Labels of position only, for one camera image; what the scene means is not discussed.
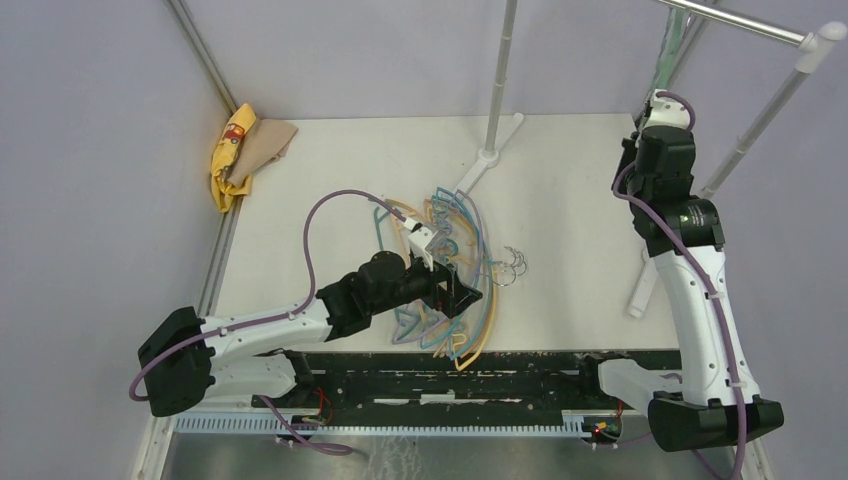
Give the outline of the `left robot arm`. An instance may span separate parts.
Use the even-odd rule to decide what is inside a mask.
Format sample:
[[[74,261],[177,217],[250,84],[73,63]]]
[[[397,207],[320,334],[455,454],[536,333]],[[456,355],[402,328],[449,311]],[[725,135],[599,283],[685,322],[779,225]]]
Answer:
[[[214,397],[281,398],[307,404],[315,384],[293,347],[331,342],[370,327],[375,316],[416,301],[448,319],[482,299],[451,267],[389,251],[319,289],[289,311],[201,317],[193,307],[170,313],[138,349],[140,375],[131,397],[155,417],[181,414]]]

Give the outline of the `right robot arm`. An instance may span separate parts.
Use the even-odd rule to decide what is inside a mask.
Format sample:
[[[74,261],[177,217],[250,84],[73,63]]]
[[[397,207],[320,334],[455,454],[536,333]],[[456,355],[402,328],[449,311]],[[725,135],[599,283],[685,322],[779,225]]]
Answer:
[[[651,126],[623,141],[614,194],[630,204],[667,293],[681,356],[679,386],[652,387],[644,408],[666,452],[745,444],[783,426],[745,360],[725,276],[715,205],[691,191],[692,132]]]

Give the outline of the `purple wavy hanger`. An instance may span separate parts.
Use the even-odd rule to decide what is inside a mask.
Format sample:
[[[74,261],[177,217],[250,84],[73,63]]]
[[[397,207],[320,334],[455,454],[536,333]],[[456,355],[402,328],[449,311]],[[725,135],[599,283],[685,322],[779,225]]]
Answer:
[[[512,285],[527,273],[524,254],[508,246],[506,250],[512,255],[510,261],[492,258],[480,212],[464,192],[454,193],[439,187],[423,202],[421,211],[398,200],[386,199],[385,202],[442,234],[444,238],[436,242],[434,258],[445,260],[452,272],[461,265],[468,266],[472,285],[487,289],[482,314],[474,329],[468,327],[461,315],[449,319],[421,301],[395,308],[396,326],[391,343],[416,343],[422,350],[434,346],[434,357],[445,356],[456,361],[481,353],[494,328],[498,290]]]

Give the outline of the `green wavy hanger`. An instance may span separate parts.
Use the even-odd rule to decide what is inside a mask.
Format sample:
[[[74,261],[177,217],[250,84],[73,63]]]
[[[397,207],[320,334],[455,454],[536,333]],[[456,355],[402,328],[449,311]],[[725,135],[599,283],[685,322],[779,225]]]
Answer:
[[[665,30],[657,56],[650,92],[668,90],[675,82],[680,66],[683,43],[689,26],[689,14],[669,8]]]

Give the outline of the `blue wavy hanger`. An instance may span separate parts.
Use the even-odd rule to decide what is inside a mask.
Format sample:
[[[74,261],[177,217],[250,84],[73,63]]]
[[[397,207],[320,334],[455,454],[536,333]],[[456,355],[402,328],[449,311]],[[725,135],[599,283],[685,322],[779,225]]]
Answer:
[[[458,331],[463,325],[463,321],[459,320],[458,326],[451,325],[441,334],[440,342],[432,353],[434,359],[449,359],[456,371],[463,371],[469,369],[482,356],[490,343],[498,314],[500,290],[514,284],[527,272],[528,266],[524,253],[507,245],[504,249],[510,253],[512,259],[495,260],[488,246],[481,211],[475,201],[463,190],[451,193],[449,197],[450,201],[445,207],[448,211],[456,211],[457,215],[466,220],[476,239],[480,265],[476,268],[474,279],[484,279],[488,287],[482,317],[476,329],[471,334]]]
[[[513,280],[524,275],[527,272],[525,257],[521,251],[508,246],[506,250],[511,253],[512,261],[496,261],[491,258],[479,209],[466,192],[459,190],[452,193],[439,187],[436,194],[431,196],[425,202],[425,205],[429,211],[426,217],[435,221],[435,226],[441,233],[449,234],[452,232],[450,218],[454,216],[465,221],[474,237],[471,245],[476,248],[477,257],[471,262],[475,270],[473,282],[477,284],[481,279],[485,279],[489,289],[484,308],[485,316],[480,320],[478,329],[473,335],[473,339],[479,341],[483,330],[494,322],[496,289],[505,286],[497,280],[497,275],[509,273]],[[426,341],[426,337],[432,335],[447,321],[445,318],[437,318],[432,309],[425,307],[420,307],[417,313],[410,313],[400,308],[395,309],[394,313],[397,326],[391,342],[395,345],[417,341],[419,347],[424,349],[435,344],[438,340],[463,334],[464,323],[461,319],[456,319],[452,320],[450,325],[435,339]]]

